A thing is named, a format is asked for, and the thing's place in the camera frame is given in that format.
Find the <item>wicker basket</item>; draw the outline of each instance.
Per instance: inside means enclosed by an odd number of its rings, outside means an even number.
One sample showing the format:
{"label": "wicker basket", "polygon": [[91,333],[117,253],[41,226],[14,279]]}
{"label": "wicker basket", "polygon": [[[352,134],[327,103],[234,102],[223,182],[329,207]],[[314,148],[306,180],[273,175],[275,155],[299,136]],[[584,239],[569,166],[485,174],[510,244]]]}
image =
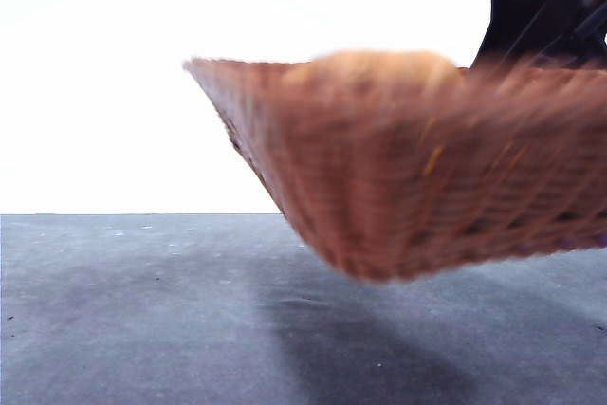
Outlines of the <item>wicker basket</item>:
{"label": "wicker basket", "polygon": [[479,68],[429,92],[185,64],[322,258],[370,280],[607,245],[607,72]]}

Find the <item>black robotic arm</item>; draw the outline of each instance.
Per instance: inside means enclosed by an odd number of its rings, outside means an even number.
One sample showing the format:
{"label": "black robotic arm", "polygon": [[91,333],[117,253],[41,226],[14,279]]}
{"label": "black robotic arm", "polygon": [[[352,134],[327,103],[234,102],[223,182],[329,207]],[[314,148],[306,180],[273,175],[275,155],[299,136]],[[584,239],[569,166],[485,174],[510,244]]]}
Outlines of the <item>black robotic arm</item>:
{"label": "black robotic arm", "polygon": [[491,21],[472,65],[607,67],[607,0],[491,0]]}

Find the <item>concrete floor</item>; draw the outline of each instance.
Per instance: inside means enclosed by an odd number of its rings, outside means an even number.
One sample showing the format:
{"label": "concrete floor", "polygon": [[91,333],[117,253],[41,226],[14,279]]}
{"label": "concrete floor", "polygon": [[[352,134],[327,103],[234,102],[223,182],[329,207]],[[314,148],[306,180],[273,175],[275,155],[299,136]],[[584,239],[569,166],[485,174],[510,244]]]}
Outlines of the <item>concrete floor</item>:
{"label": "concrete floor", "polygon": [[2,403],[607,403],[607,252],[360,285],[278,215],[2,217]]}

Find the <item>orange basket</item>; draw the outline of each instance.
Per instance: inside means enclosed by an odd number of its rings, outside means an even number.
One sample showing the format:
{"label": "orange basket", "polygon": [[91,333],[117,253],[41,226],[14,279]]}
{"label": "orange basket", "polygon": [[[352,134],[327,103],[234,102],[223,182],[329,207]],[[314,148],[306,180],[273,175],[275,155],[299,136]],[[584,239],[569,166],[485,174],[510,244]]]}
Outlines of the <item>orange basket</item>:
{"label": "orange basket", "polygon": [[369,280],[607,246],[607,72],[482,68],[429,91],[302,64],[185,68],[286,220]]}

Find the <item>white backdrop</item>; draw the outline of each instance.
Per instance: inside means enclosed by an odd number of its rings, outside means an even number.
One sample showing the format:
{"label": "white backdrop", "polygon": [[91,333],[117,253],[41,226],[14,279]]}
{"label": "white backdrop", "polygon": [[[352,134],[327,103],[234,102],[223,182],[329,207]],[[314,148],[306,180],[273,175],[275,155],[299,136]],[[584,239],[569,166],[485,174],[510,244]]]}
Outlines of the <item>white backdrop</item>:
{"label": "white backdrop", "polygon": [[0,0],[0,212],[276,212],[191,56],[470,64],[490,0]]}

